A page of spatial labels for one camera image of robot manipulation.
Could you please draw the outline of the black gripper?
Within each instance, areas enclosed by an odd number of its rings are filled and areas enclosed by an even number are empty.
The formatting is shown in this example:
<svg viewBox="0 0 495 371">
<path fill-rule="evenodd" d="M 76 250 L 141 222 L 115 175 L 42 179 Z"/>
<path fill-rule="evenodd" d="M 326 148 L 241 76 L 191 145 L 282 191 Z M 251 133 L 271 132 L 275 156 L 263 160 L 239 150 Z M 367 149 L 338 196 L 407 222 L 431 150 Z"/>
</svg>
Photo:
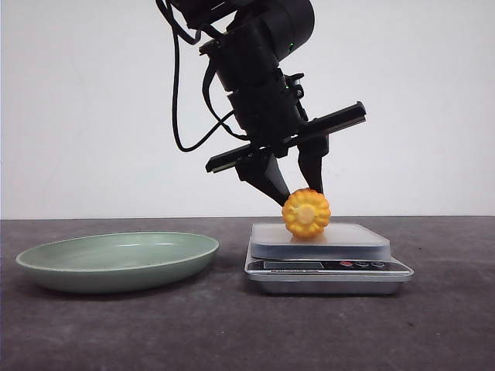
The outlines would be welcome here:
<svg viewBox="0 0 495 371">
<path fill-rule="evenodd" d="M 284 206 L 290 192 L 276 157 L 286 156 L 291 147 L 297 146 L 299 169 L 308 187 L 324 193 L 322 159 L 329 153 L 328 134 L 366 121 L 367 112 L 358 101 L 309 120 L 300 102 L 304 90 L 299 81 L 303 77 L 303 73 L 285 75 L 277 69 L 262 85 L 232 92 L 228 98 L 250 143 L 212 157 L 206 170 L 220 172 L 235 166 L 241 181 Z"/>
</svg>

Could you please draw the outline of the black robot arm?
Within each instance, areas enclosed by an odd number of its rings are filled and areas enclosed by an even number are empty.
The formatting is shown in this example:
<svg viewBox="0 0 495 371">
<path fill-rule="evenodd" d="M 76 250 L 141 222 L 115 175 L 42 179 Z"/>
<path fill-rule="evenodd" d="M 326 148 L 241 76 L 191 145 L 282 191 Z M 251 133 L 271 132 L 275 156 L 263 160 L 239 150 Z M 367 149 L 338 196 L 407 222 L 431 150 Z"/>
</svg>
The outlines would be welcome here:
<svg viewBox="0 0 495 371">
<path fill-rule="evenodd" d="M 235 168 L 248 182 L 278 204 L 290 192 L 278 159 L 291 147 L 299 150 L 299 168 L 310 189 L 321 192 L 322 159 L 329 135 L 364 121 L 356 103 L 309 120 L 301 99 L 298 74 L 287 75 L 280 62 L 312 35 L 315 16 L 308 1 L 160 1 L 158 7 L 175 39 L 197 44 L 210 62 L 203 78 L 203 95 L 218 77 L 228 94 L 232 115 L 244 131 L 244 146 L 212 157 L 208 172 Z"/>
</svg>

